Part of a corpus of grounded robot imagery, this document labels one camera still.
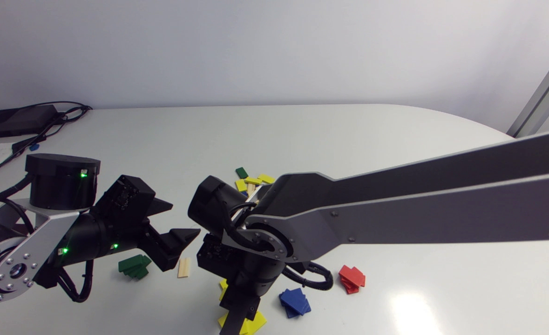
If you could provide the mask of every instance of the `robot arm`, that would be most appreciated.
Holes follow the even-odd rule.
[[[235,193],[211,176],[189,216],[211,232],[198,264],[235,291],[221,306],[252,318],[247,307],[257,309],[255,298],[286,266],[303,271],[340,244],[548,240],[549,134],[341,180],[285,174],[257,192],[254,207]],[[231,255],[238,261],[229,271],[213,261]],[[237,326],[225,323],[221,333]]]

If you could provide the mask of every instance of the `stack of blocks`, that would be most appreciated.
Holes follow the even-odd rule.
[[[278,295],[280,304],[283,305],[287,312],[287,318],[295,318],[298,315],[303,316],[307,312],[311,312],[310,303],[306,299],[305,294],[301,291],[301,288],[295,290],[285,290]]]
[[[261,185],[262,182],[266,184],[272,184],[274,178],[266,175],[260,174],[257,178],[251,178],[243,167],[239,167],[235,170],[240,180],[235,182],[235,185],[243,195],[246,197],[251,197],[251,194],[256,190],[256,186]]]
[[[339,271],[340,282],[342,282],[347,294],[357,293],[359,291],[359,286],[365,288],[366,286],[366,276],[361,273],[356,267],[353,269],[343,265],[342,269]]]
[[[119,262],[119,272],[131,278],[142,279],[148,274],[146,267],[152,263],[146,255],[137,255]]]
[[[221,289],[223,290],[221,292],[221,297],[219,298],[219,300],[221,301],[225,296],[225,291],[227,290],[227,287],[228,287],[227,280],[223,279],[219,284],[221,285]],[[223,328],[228,315],[229,315],[229,312],[227,312],[226,314],[224,314],[218,319],[218,324],[221,326],[221,328]],[[253,321],[249,319],[243,320],[243,325],[241,326],[239,335],[254,335],[258,331],[258,329],[264,326],[264,324],[266,324],[266,318],[258,310],[256,312],[256,316],[253,318]]]

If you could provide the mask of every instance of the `green block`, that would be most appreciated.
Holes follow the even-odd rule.
[[[236,169],[235,172],[237,173],[237,175],[241,179],[245,179],[245,178],[249,177],[247,175],[247,172],[245,172],[245,169],[243,167],[240,167],[240,168]]]
[[[142,265],[144,263],[144,257],[142,255],[136,255],[128,259],[124,259],[119,262],[119,272],[123,272],[126,269],[133,268],[137,265]]]
[[[138,272],[136,272],[136,275],[135,276],[131,276],[132,278],[138,278],[138,279],[142,279],[144,278],[146,275],[148,274],[148,270],[146,268],[142,268],[140,269]]]
[[[125,269],[125,271],[123,271],[123,274],[124,275],[132,275],[132,274],[140,271],[140,269],[142,269],[142,268],[144,268],[142,265],[136,265],[135,267]]]

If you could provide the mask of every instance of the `small colored block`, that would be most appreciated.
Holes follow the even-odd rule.
[[[258,179],[265,182],[266,184],[272,184],[274,182],[274,178],[266,175],[266,174],[260,174],[258,176]]]
[[[262,184],[262,180],[260,180],[258,178],[251,178],[251,177],[245,178],[245,182],[247,182],[249,184],[255,184],[255,185]]]
[[[240,192],[247,191],[247,186],[245,185],[244,180],[236,181],[235,185],[237,186],[238,191],[240,191]]]
[[[148,274],[148,270],[146,268],[141,268],[140,271],[136,272],[135,277],[140,280],[144,278],[147,274]]]
[[[356,267],[350,269],[347,265],[343,265],[339,271],[339,275],[357,286],[366,286],[366,276]]]
[[[144,257],[142,255],[136,255],[128,259],[124,259],[119,262],[119,272],[125,271],[125,269],[136,267],[144,263]]]
[[[239,167],[238,169],[235,169],[235,172],[241,179],[249,177],[249,175],[247,174],[247,172],[245,172],[245,169],[243,167]]]

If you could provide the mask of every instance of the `red block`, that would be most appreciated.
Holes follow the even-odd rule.
[[[343,265],[339,271],[339,275],[355,286],[361,286],[362,288],[366,286],[366,276],[356,267],[350,269],[347,265]]]

